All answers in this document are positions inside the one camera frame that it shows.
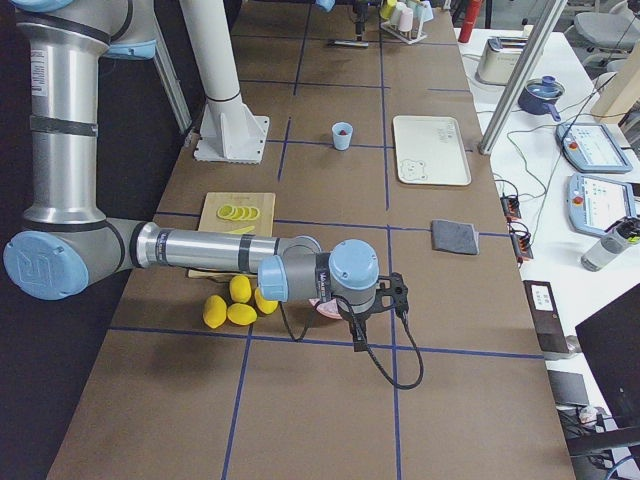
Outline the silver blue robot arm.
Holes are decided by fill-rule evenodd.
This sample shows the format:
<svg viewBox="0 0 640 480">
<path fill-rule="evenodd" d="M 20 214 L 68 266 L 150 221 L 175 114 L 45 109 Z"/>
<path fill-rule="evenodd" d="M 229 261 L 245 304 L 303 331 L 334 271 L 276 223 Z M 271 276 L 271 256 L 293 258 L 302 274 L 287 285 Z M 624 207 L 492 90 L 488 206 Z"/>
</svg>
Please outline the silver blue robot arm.
<svg viewBox="0 0 640 480">
<path fill-rule="evenodd" d="M 352 0 L 347 1 L 347 4 L 351 7 L 351 11 L 355 15 L 353 23 L 355 26 L 356 40 L 362 41 L 367 21 L 369 2 L 364 0 Z M 336 5 L 336 2 L 334 0 L 315 0 L 314 5 L 325 12 L 330 12 Z"/>
<path fill-rule="evenodd" d="M 251 273 L 262 295 L 286 302 L 335 301 L 356 350 L 381 308 L 373 248 L 347 240 L 323 251 L 292 239 L 163 229 L 110 218 L 96 204 L 98 63 L 150 59 L 159 29 L 150 1 L 18 1 L 31 48 L 30 129 L 34 193 L 23 230 L 3 259 L 27 294 L 60 300 L 113 273 L 155 265 Z"/>
</svg>

